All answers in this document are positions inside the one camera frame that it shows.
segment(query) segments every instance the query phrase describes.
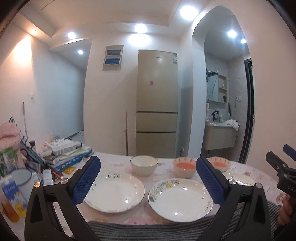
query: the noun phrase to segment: table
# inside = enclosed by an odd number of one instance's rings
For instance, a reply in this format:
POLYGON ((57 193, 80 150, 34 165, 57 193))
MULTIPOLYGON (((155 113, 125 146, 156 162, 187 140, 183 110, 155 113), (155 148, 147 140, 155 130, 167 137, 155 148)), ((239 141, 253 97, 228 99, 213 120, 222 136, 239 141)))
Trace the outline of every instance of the table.
MULTIPOLYGON (((172 161, 173 159, 168 158, 158 158, 158 167, 154 174, 148 177, 140 177, 133 173, 130 165, 130 156, 120 156, 106 153, 95 152, 95 156, 98 156, 101 160, 101 171, 108 172, 113 171, 116 173, 128 173, 139 178, 144 186, 145 186, 145 197, 141 201, 141 203, 134 207, 133 209, 119 214, 108 214, 101 213, 97 210, 89 207, 85 202, 78 204, 77 208, 80 213, 84 217, 84 219, 89 221, 99 221, 99 222, 108 222, 108 223, 119 223, 119 224, 158 224, 158 223, 169 223, 170 221, 163 219, 159 215, 157 215, 148 203, 148 192, 150 188, 157 182, 169 178, 175 178, 176 175, 173 171, 172 161)), ((81 162, 76 164, 78 168, 81 168, 85 162, 81 162)), ((265 190, 267 200, 281 204, 282 198, 284 197, 284 193, 279 190, 276 185, 277 182, 272 179, 267 174, 250 167, 248 165, 244 165, 238 162, 231 162, 230 170, 242 173, 244 175, 250 176, 255 182, 260 182, 265 190)), ((66 178, 70 178, 74 174, 64 175, 66 178)), ((200 181, 201 179, 197 173, 191 178, 196 181, 200 181)), ((64 219, 61 209, 57 203, 54 203, 54 207, 57 213, 57 216, 60 220, 60 223, 65 231, 65 233, 69 236, 72 236, 72 232, 68 227, 66 220, 64 219)), ((212 210, 208 215, 215 215, 219 209, 219 205, 214 204, 212 210)), ((24 222, 19 221, 17 224, 11 223, 7 218, 10 227, 16 233, 20 240, 24 240, 24 222)))

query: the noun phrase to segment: refrigerator label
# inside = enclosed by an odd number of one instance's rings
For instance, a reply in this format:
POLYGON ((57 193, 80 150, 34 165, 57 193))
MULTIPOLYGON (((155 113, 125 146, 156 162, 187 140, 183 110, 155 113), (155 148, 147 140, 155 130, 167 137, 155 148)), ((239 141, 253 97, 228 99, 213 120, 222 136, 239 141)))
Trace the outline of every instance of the refrigerator label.
POLYGON ((173 64, 178 64, 178 54, 173 53, 173 64))

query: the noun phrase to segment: hand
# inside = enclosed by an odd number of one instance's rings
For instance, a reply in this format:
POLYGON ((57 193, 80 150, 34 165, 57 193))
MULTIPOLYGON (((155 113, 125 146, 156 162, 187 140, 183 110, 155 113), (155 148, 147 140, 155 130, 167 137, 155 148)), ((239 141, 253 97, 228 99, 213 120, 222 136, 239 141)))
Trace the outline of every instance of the hand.
POLYGON ((279 210, 278 223, 281 226, 290 222, 290 215, 293 212, 293 208, 289 202, 290 198, 291 196, 286 194, 283 198, 283 206, 279 210))

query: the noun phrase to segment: refrigerator door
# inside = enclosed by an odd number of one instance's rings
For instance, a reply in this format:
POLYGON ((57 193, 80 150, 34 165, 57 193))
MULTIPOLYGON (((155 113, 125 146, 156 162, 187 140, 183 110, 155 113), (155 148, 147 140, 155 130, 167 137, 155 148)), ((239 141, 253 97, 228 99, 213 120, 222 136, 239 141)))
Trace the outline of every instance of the refrigerator door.
POLYGON ((139 50, 137 111, 178 111, 178 65, 174 64, 175 59, 173 53, 139 50))
POLYGON ((175 158, 176 133, 136 133, 136 154, 175 158))
POLYGON ((176 132, 177 116, 172 113, 136 113, 136 131, 176 132))

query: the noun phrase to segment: bowl with orange food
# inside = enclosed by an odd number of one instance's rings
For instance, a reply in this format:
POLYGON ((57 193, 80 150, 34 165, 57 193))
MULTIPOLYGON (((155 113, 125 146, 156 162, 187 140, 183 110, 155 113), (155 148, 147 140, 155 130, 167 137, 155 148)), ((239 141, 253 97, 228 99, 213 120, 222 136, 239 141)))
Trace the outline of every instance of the bowl with orange food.
POLYGON ((190 157, 178 157, 173 160, 174 172, 178 177, 191 178, 196 173, 196 160, 190 157))
POLYGON ((215 169, 220 170, 221 172, 226 172, 231 165, 231 162, 223 157, 214 156, 208 157, 207 159, 215 169))

